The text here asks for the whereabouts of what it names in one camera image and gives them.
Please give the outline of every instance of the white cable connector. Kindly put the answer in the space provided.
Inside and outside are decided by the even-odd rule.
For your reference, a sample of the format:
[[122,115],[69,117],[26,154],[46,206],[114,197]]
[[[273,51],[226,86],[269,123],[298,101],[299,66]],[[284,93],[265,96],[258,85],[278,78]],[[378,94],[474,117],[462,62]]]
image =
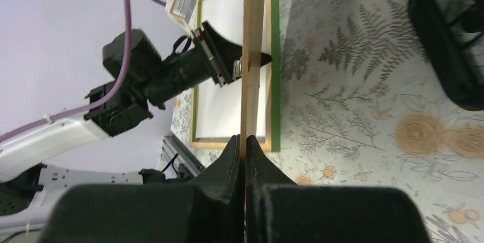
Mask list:
[[30,220],[27,222],[27,225],[25,225],[25,237],[29,236],[29,231],[30,231]]
[[55,120],[52,120],[52,118],[50,118],[49,114],[45,114],[43,117],[45,120],[47,120],[49,124],[53,124],[55,122]]
[[188,24],[195,10],[195,5],[196,0],[167,0],[165,7],[168,16],[191,38],[193,38],[192,29]]

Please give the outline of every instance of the flower pattern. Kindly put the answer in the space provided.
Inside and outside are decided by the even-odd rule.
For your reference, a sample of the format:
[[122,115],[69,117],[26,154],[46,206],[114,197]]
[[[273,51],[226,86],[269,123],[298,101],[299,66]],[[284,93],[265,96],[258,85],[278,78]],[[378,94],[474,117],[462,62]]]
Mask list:
[[460,128],[448,140],[450,149],[470,159],[484,157],[484,128]]
[[395,134],[402,151],[424,156],[435,151],[442,143],[443,125],[439,118],[416,113],[402,119]]
[[[300,185],[399,188],[434,242],[483,242],[484,112],[443,93],[407,1],[280,0],[283,148],[267,157]],[[449,18],[465,8],[438,4]],[[190,100],[178,96],[171,129],[210,165],[220,151],[189,146]]]

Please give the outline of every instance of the black object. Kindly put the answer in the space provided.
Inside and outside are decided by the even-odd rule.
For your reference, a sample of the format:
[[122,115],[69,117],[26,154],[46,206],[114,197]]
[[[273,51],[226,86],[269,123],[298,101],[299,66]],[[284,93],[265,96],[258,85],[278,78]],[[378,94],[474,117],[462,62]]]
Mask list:
[[185,184],[83,185],[58,203],[40,243],[429,243],[415,205],[398,189],[300,187],[240,136]]
[[169,160],[169,162],[167,163],[167,165],[161,170],[161,172],[164,173],[170,166],[172,166],[178,156],[179,156],[179,154],[176,153],[172,157],[172,159]]
[[163,183],[166,181],[165,175],[160,170],[141,169],[138,174],[143,178],[143,184]]
[[190,180],[194,179],[195,177],[192,176],[188,168],[185,166],[185,164],[180,163],[178,164],[178,168],[176,169],[176,178],[178,179],[184,179],[188,178]]
[[[122,88],[84,118],[91,119],[110,136],[115,136],[153,117],[147,100],[164,110],[167,100],[209,78],[221,86],[233,82],[233,64],[242,56],[242,47],[224,39],[208,22],[203,22],[193,35],[193,40],[180,37],[173,46],[173,52],[162,61],[146,34],[139,29],[132,30],[131,61]],[[120,34],[103,47],[103,65],[115,78],[122,65],[124,36],[125,33]],[[185,40],[185,46],[177,52]],[[189,50],[191,42],[195,47]],[[270,55],[262,53],[261,65],[271,61]],[[87,97],[90,102],[95,102],[104,97],[113,85],[114,82],[110,82],[97,87]]]
[[43,164],[36,165],[15,179],[0,184],[0,216],[15,214],[29,207],[35,193],[43,190],[39,176],[44,167]]
[[192,177],[199,175],[205,170],[205,166],[188,150],[188,148],[172,132],[163,138],[162,150],[165,153],[179,154],[179,159],[184,163],[186,171]]
[[409,0],[408,14],[446,95],[456,105],[469,111],[484,110],[484,87],[473,60],[463,49],[471,44],[459,44],[450,27],[460,21],[468,32],[483,30],[483,0],[447,23],[435,0]]

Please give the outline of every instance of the robotic arm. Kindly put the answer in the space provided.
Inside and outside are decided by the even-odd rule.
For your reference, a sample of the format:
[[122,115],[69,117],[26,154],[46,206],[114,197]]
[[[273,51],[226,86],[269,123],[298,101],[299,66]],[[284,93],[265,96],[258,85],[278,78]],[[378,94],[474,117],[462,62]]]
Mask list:
[[[176,21],[180,16],[171,17]],[[130,65],[113,98],[100,107],[58,119],[0,143],[0,195],[2,187],[12,189],[11,182],[25,173],[33,173],[31,179],[38,179],[43,161],[74,147],[117,136],[152,118],[148,103],[164,110],[166,101],[209,78],[223,87],[241,77],[242,47],[224,39],[208,22],[180,37],[165,60],[142,30],[132,30],[131,36]],[[103,47],[103,65],[114,78],[120,74],[124,37],[122,33]],[[183,42],[183,48],[177,51]],[[270,55],[262,54],[262,65],[271,61]],[[113,85],[114,80],[92,89],[86,99],[90,103],[101,99]],[[42,187],[29,190],[38,192]]]

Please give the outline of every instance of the white board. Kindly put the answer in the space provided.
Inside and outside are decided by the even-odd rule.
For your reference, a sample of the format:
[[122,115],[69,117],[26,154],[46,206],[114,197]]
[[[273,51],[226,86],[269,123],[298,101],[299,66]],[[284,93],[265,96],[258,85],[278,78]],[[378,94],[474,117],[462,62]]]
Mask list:
[[[201,21],[208,21],[224,38],[242,44],[244,0],[203,0]],[[265,21],[262,51],[266,50]],[[207,80],[199,85],[195,137],[198,139],[225,139],[240,134],[242,81],[223,88]],[[266,122],[266,69],[260,70],[257,137],[265,137]]]

